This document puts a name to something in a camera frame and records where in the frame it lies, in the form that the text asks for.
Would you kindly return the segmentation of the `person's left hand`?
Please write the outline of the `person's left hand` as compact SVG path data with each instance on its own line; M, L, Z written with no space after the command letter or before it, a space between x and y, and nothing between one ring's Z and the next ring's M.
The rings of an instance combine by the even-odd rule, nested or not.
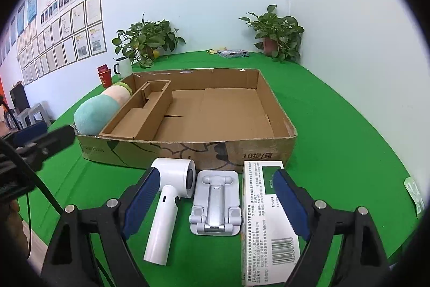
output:
M20 205L17 200L1 204L1 223L6 226L6 229L23 256L29 258L29 243L23 231L23 218L20 215Z

